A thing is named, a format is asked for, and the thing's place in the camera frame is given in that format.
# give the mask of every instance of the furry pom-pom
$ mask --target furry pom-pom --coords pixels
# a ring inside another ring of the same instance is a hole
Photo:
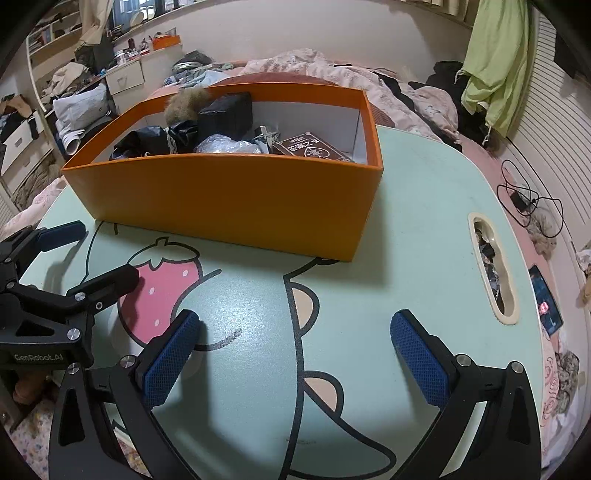
[[[176,95],[170,98],[164,119],[166,124],[171,127],[185,120],[197,121],[199,111],[207,107],[212,102],[209,92],[205,88],[191,87],[184,88]]]

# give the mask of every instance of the orange box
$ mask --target orange box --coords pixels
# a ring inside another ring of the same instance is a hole
[[[160,50],[161,48],[172,47],[173,45],[177,45],[179,43],[181,43],[181,37],[178,35],[160,37],[152,40],[152,48],[154,50]]]
[[[125,112],[64,166],[90,214],[124,225],[351,261],[384,169],[365,92],[311,83],[238,83],[208,90],[214,98],[248,91],[253,126],[267,121],[283,138],[311,131],[359,163],[266,154],[107,161],[129,131],[164,125],[169,97],[163,96]]]

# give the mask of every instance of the clothes pile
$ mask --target clothes pile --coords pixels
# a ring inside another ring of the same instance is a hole
[[[415,93],[409,84],[399,82],[392,75],[390,86],[397,90],[395,83],[398,84],[401,93],[408,98],[400,99],[377,73],[363,67],[335,65],[324,54],[310,48],[285,52],[270,59],[250,61],[242,74],[260,72],[307,75],[343,87],[364,90],[371,104],[385,113],[396,128],[441,142],[442,139],[430,127],[432,124],[438,127],[438,132],[446,137],[446,141],[450,138],[451,143],[456,143],[457,109],[451,97],[440,90],[420,89],[421,92]]]
[[[71,61],[53,74],[51,81],[43,90],[41,102],[43,105],[49,106],[57,98],[74,95],[84,84],[88,83],[91,77],[88,68]]]
[[[231,63],[212,63],[207,55],[194,50],[173,65],[172,75],[164,81],[164,85],[179,85],[180,88],[197,85],[208,87],[228,78],[223,72],[233,68]]]

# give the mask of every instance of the white drawer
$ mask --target white drawer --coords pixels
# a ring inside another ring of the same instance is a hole
[[[2,175],[2,180],[10,195],[13,195],[29,174],[41,163],[41,160],[52,150],[45,133],[41,133],[37,140],[29,144],[10,167]]]
[[[142,73],[142,67],[139,61],[124,65],[117,68],[114,72],[107,73],[106,78],[111,95],[141,85],[144,82],[144,74]]]
[[[33,112],[35,123],[37,124],[37,131],[39,136],[43,134],[43,124],[37,111]],[[2,170],[0,175],[4,175],[10,165],[17,159],[17,157],[29,146],[33,141],[31,136],[31,128],[29,127],[29,121],[23,121],[18,128],[12,133],[10,137],[4,142],[6,145],[6,151],[4,152],[4,160],[2,161]]]
[[[113,101],[117,107],[117,113],[123,115],[131,107],[143,102],[148,97],[148,92],[144,85],[138,85],[133,88],[129,88],[124,92],[119,92],[117,95],[113,95]]]

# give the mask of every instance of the rumpled comforter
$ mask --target rumpled comforter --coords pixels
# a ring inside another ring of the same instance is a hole
[[[337,67],[321,52],[311,48],[300,48],[271,59],[249,61],[242,74],[259,72],[308,75],[343,87],[364,90],[370,103],[388,115],[394,121],[396,128],[441,141],[416,113],[398,100],[386,84],[368,69],[353,66]],[[457,110],[447,92],[432,87],[413,90],[408,84],[403,82],[399,84],[404,94],[413,100],[415,108],[422,115],[432,120],[454,140],[458,138]]]

